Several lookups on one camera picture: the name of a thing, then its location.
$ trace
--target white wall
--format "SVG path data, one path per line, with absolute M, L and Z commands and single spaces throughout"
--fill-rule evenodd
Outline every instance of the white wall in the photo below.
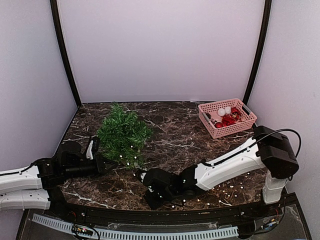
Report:
M 76 104 L 50 1 L 0 1 L 0 171 L 54 154 Z M 0 240 L 16 237 L 22 210 L 0 211 Z
M 258 124 L 302 137 L 296 192 L 314 239 L 320 236 L 320 1 L 273 1 L 262 61 L 249 107 Z M 297 137 L 288 134 L 297 149 Z
M 60 0 L 84 103 L 242 98 L 263 0 Z

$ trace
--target white ornament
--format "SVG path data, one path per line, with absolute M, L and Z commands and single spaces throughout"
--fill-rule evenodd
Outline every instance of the white ornament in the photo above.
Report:
M 230 114 L 231 113 L 231 107 L 227 106 L 225 107 L 225 114 Z
M 218 115 L 219 115 L 220 117 L 223 117 L 225 114 L 226 114 L 226 110 L 225 110 L 224 108 L 220 108 L 220 109 L 218 110 Z

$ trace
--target white backdrop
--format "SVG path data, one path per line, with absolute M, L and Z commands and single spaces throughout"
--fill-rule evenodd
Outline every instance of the white backdrop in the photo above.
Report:
M 60 0 L 82 102 L 242 98 L 263 0 Z

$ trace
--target white cable tray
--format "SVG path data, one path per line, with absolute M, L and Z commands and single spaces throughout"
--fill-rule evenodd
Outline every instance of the white cable tray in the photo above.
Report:
M 32 221 L 60 232 L 73 234 L 71 231 L 73 224 L 70 222 L 53 219 L 36 213 L 33 214 Z M 107 230 L 97 227 L 95 227 L 94 229 L 97 230 L 97 232 L 100 234 L 101 240 L 216 240 L 237 237 L 239 235 L 238 227 L 236 226 L 223 229 L 181 233 L 127 232 Z M 78 233 L 78 235 L 90 238 L 90 236 L 87 234 Z M 95 232 L 93 232 L 91 239 L 98 239 L 98 236 Z

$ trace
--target red ornament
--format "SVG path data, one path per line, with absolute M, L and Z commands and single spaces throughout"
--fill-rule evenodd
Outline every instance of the red ornament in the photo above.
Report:
M 233 118 L 231 114 L 226 114 L 222 118 L 222 123 L 226 126 L 230 126 L 236 124 L 236 120 Z
M 231 108 L 231 114 L 235 120 L 240 120 L 241 112 L 235 106 Z
M 219 129 L 219 128 L 223 128 L 224 127 L 224 124 L 222 123 L 222 122 L 216 122 L 215 124 L 214 124 L 214 126 L 217 128 L 217 129 Z

